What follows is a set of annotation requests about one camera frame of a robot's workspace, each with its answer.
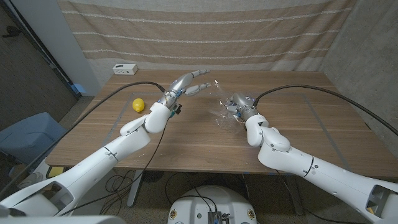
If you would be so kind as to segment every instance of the white robotic arm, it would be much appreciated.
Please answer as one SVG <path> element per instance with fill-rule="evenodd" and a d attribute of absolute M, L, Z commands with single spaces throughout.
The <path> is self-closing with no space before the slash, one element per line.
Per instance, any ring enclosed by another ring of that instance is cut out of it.
<path fill-rule="evenodd" d="M 207 72 L 209 71 L 198 70 L 181 76 L 174 81 L 163 97 L 152 105 L 150 114 L 124 125 L 120 130 L 120 137 L 98 149 L 70 170 L 26 187 L 5 198 L 0 202 L 0 207 L 8 208 L 10 216 L 34 217 L 59 216 L 74 208 L 82 196 L 119 161 L 142 149 L 150 142 L 148 133 L 163 131 L 167 120 L 174 113 L 179 113 L 181 105 L 177 103 L 177 99 L 186 92 L 185 87 L 191 84 L 194 77 Z M 199 92 L 209 85 L 209 83 L 205 83 L 191 88 Z M 55 195 L 42 193 L 43 189 L 54 185 L 59 189 Z"/>
<path fill-rule="evenodd" d="M 268 128 L 268 121 L 253 102 L 251 97 L 235 93 L 227 109 L 245 120 L 248 143 L 261 147 L 258 159 L 262 164 L 303 177 L 373 223 L 398 220 L 398 184 L 354 174 L 292 147 L 276 128 Z"/>

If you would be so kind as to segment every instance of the yellow ball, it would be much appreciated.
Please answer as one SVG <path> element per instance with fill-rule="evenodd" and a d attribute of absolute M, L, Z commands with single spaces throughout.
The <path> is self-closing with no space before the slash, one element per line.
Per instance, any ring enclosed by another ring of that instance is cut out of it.
<path fill-rule="evenodd" d="M 132 108 L 138 113 L 145 108 L 144 100 L 137 98 L 132 102 Z"/>

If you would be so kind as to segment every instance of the striped curtain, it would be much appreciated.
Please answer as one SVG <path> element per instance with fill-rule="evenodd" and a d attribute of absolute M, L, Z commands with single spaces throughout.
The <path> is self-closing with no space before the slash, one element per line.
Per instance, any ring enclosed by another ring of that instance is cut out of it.
<path fill-rule="evenodd" d="M 140 69 L 318 70 L 355 1 L 69 0 L 58 4 L 105 82 Z"/>

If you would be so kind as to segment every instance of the power cord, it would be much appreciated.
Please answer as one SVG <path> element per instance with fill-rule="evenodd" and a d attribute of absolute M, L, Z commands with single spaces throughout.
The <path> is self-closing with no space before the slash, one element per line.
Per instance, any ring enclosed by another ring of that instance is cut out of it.
<path fill-rule="evenodd" d="M 310 86 L 310 85 L 285 85 L 285 86 L 280 86 L 280 87 L 268 90 L 268 91 L 262 93 L 261 95 L 259 95 L 256 98 L 256 100 L 254 101 L 253 106 L 257 106 L 257 104 L 259 103 L 259 100 L 263 96 L 265 96 L 265 95 L 267 95 L 269 93 L 272 93 L 273 91 L 282 90 L 284 88 L 309 88 L 309 89 L 313 89 L 313 90 L 318 90 L 318 91 L 322 91 L 322 92 L 325 92 L 325 93 L 329 93 L 329 94 L 331 94 L 333 96 L 337 96 L 338 98 L 341 98 L 341 99 L 347 101 L 348 103 L 351 103 L 352 105 L 356 106 L 357 108 L 363 110 L 365 113 L 367 113 L 368 115 L 372 116 L 374 119 L 378 120 L 380 123 L 382 123 L 385 127 L 390 129 L 395 135 L 398 136 L 398 130 L 396 130 L 393 126 L 391 126 L 389 123 L 387 123 L 387 121 L 384 121 L 378 115 L 374 114 L 372 111 L 369 111 L 368 109 L 366 109 L 365 107 L 363 107 L 359 103 L 357 103 L 357 102 L 355 102 L 355 101 L 353 101 L 353 100 L 351 100 L 351 99 L 349 99 L 349 98 L 347 98 L 347 97 L 345 97 L 345 96 L 343 96 L 343 95 L 341 95 L 339 93 L 336 93 L 334 91 L 330 91 L 330 90 L 327 90 L 327 89 L 324 89 L 324 88 L 319 88 L 319 87 L 316 87 L 316 86 Z"/>
<path fill-rule="evenodd" d="M 76 210 L 76 209 L 78 209 L 78 208 L 84 207 L 84 206 L 86 206 L 86 205 L 89 205 L 89 204 L 91 204 L 91 203 L 97 202 L 97 201 L 102 200 L 102 199 L 104 199 L 104 198 L 110 197 L 110 196 L 115 195 L 115 194 L 117 194 L 117 193 L 119 193 L 119 192 L 121 192 L 121 191 L 123 191 L 123 190 L 126 190 L 126 189 L 127 189 L 126 192 L 127 192 L 127 194 L 128 194 L 128 188 L 129 188 L 136 180 L 138 180 L 138 179 L 140 178 L 140 176 L 144 173 L 144 171 L 145 171 L 145 170 L 147 169 L 147 167 L 149 166 L 149 163 L 150 163 L 150 162 L 152 161 L 152 159 L 154 158 L 154 156 L 155 156 L 155 154 L 156 154 L 156 152 L 157 152 L 157 149 L 159 148 L 160 143 L 162 142 L 163 135 L 164 135 L 164 131 L 166 130 L 167 123 L 169 122 L 169 119 L 167 120 L 166 125 L 165 125 L 165 127 L 164 127 L 164 129 L 163 129 L 162 135 L 161 135 L 161 137 L 160 137 L 159 143 L 158 143 L 157 146 L 156 146 L 155 152 L 153 153 L 153 155 L 152 155 L 152 157 L 149 159 L 147 165 L 143 168 L 142 172 L 138 175 L 137 178 L 135 178 L 130 184 L 128 184 L 127 186 L 123 187 L 122 189 L 120 189 L 120 190 L 118 190 L 118 191 L 116 191 L 116 192 L 113 192 L 113 193 L 111 193 L 111 194 L 109 194 L 109 195 L 107 195 L 107 196 L 104 196 L 104 197 L 97 198 L 97 199 L 92 200 L 92 201 L 90 201 L 90 202 L 84 203 L 83 205 L 77 206 L 77 207 L 75 207 L 75 208 L 73 208 L 73 209 L 71 209 L 71 210 L 69 210 L 69 211 L 67 211 L 67 212 L 62 213 L 60 216 L 64 216 L 64 215 L 66 215 L 66 214 L 68 214 L 68 213 L 70 213 L 70 212 L 72 212 L 72 211 L 74 211 L 74 210 Z"/>
<path fill-rule="evenodd" d="M 119 188 L 122 186 L 122 184 L 123 184 L 123 182 L 124 182 L 125 180 L 130 180 L 130 182 L 132 182 L 132 179 L 131 179 L 130 177 L 127 176 L 131 171 L 132 171 L 132 170 L 127 171 L 124 175 L 114 175 L 114 176 L 110 177 L 110 178 L 106 181 L 106 183 L 105 183 L 105 190 L 106 190 L 107 192 L 109 192 L 109 193 L 118 192 L 118 193 L 117 193 L 118 196 L 117 196 L 117 197 L 111 198 L 110 200 L 108 200 L 108 201 L 102 206 L 102 209 L 101 209 L 101 211 L 100 211 L 100 213 L 99 213 L 100 215 L 106 214 L 106 212 L 107 212 L 116 202 L 120 202 L 120 205 L 119 205 L 119 210 L 118 210 L 117 214 L 115 214 L 115 215 L 118 215 L 118 214 L 119 214 L 120 209 L 121 209 L 121 207 L 122 207 L 122 199 L 127 195 L 127 194 L 125 194 L 125 192 L 123 192 L 122 194 L 120 194 Z M 119 184 L 117 187 L 115 187 L 115 183 L 116 183 L 119 179 L 121 179 L 121 182 L 120 182 L 120 184 Z M 111 185 L 111 189 L 108 189 L 108 183 L 109 183 L 111 180 L 113 180 L 113 183 L 112 183 L 112 185 Z"/>
<path fill-rule="evenodd" d="M 66 130 L 58 139 L 56 139 L 46 150 L 44 150 L 40 155 L 38 155 L 30 164 L 28 164 L 25 169 L 23 169 L 18 175 L 16 175 L 0 192 L 0 198 L 6 193 L 6 190 L 10 188 L 23 174 L 26 173 L 40 158 L 42 158 L 49 150 L 51 150 L 63 137 L 65 137 L 73 128 L 75 128 L 83 119 L 85 119 L 93 110 L 95 110 L 99 105 L 104 103 L 107 99 L 112 97 L 113 95 L 117 94 L 121 90 L 133 86 L 133 85 L 141 85 L 141 84 L 150 84 L 150 85 L 155 85 L 157 88 L 159 88 L 162 92 L 165 92 L 165 88 L 163 88 L 160 84 L 154 83 L 154 82 L 135 82 L 135 83 L 130 83 L 127 85 L 124 85 L 117 90 L 113 91 L 111 94 L 103 98 L 101 101 L 99 101 L 97 104 L 95 104 L 90 110 L 88 110 L 81 118 L 79 118 L 73 125 L 70 127 L 68 130 Z"/>
<path fill-rule="evenodd" d="M 172 205 L 173 203 L 171 202 L 171 200 L 170 200 L 170 198 L 169 198 L 169 195 L 168 195 L 168 193 L 167 193 L 167 186 L 168 186 L 168 184 L 169 184 L 169 181 L 170 181 L 174 176 L 176 176 L 177 174 L 185 174 L 185 176 L 186 176 L 187 179 L 188 179 L 189 184 L 191 185 L 191 188 L 195 189 L 195 191 L 197 192 L 198 195 L 186 195 L 186 196 L 181 196 L 181 197 L 177 198 L 176 200 L 178 200 L 178 199 L 180 199 L 180 198 L 185 198 L 185 197 L 200 197 L 200 198 L 202 198 L 203 201 L 207 204 L 207 206 L 209 207 L 209 210 L 211 211 L 210 205 L 209 205 L 209 204 L 207 203 L 207 201 L 205 200 L 205 199 L 208 199 L 208 200 L 211 200 L 211 202 L 213 202 L 214 208 L 215 208 L 215 210 L 216 210 L 216 212 L 217 212 L 216 203 L 214 203 L 214 201 L 213 201 L 212 199 L 210 199 L 210 198 L 208 198 L 208 197 L 203 197 L 203 196 L 201 196 L 201 195 L 199 194 L 198 189 L 197 189 L 196 187 L 193 186 L 193 184 L 192 184 L 191 180 L 189 179 L 189 176 L 188 176 L 188 174 L 187 174 L 186 172 L 177 172 L 177 173 L 171 175 L 171 176 L 169 177 L 169 179 L 167 179 L 167 181 L 166 181 L 166 185 L 165 185 L 165 187 L 164 187 L 164 191 L 165 191 L 165 194 L 166 194 L 167 201 L 169 201 L 169 203 L 170 203 L 171 205 Z"/>
<path fill-rule="evenodd" d="M 295 198 L 293 196 L 293 193 L 290 191 L 289 187 L 287 186 L 287 183 L 286 183 L 286 180 L 285 180 L 284 176 L 282 174 L 280 174 L 280 172 L 278 170 L 276 170 L 276 172 L 278 173 L 278 176 L 282 179 L 283 183 L 285 184 L 285 187 L 286 187 L 287 191 L 289 192 L 290 196 L 292 197 L 292 199 L 302 205 L 301 201 L 299 201 L 297 198 Z M 343 223 L 343 224 L 365 224 L 365 223 L 358 223 L 358 222 L 346 222 L 346 221 L 330 220 L 330 219 L 323 218 L 323 217 L 320 217 L 319 215 L 314 214 L 313 212 L 311 212 L 309 209 L 307 209 L 303 205 L 302 205 L 302 207 L 309 214 L 311 214 L 311 215 L 313 215 L 313 216 L 315 216 L 315 217 L 317 217 L 317 218 L 319 218 L 321 220 L 327 221 L 327 222 Z"/>

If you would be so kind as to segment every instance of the wooden table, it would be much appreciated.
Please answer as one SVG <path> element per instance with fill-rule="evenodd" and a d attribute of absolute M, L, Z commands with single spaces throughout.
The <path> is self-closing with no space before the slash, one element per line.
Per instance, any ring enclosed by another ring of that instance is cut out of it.
<path fill-rule="evenodd" d="M 88 108 L 113 90 L 131 82 L 152 81 L 168 88 L 179 76 L 191 71 L 139 70 L 133 76 L 114 75 Z M 320 72 L 212 71 L 193 85 L 217 80 L 196 96 L 182 96 L 182 112 L 168 123 L 159 150 L 148 170 L 230 172 L 267 174 L 275 171 L 257 159 L 259 148 L 249 146 L 245 130 L 237 134 L 216 124 L 220 98 L 234 92 L 253 97 L 281 85 L 307 84 L 337 91 Z M 161 96 L 154 86 L 127 88 L 103 103 L 66 135 L 47 158 L 53 166 L 74 166 L 107 142 L 119 136 L 121 127 L 143 114 Z M 132 101 L 142 98 L 139 114 Z M 398 162 L 377 136 L 345 101 L 315 90 L 289 88 L 264 96 L 257 106 L 270 126 L 279 129 L 291 145 L 355 173 L 371 177 L 398 177 Z M 151 135 L 145 148 L 121 161 L 117 167 L 143 169 L 153 154 L 160 134 Z"/>

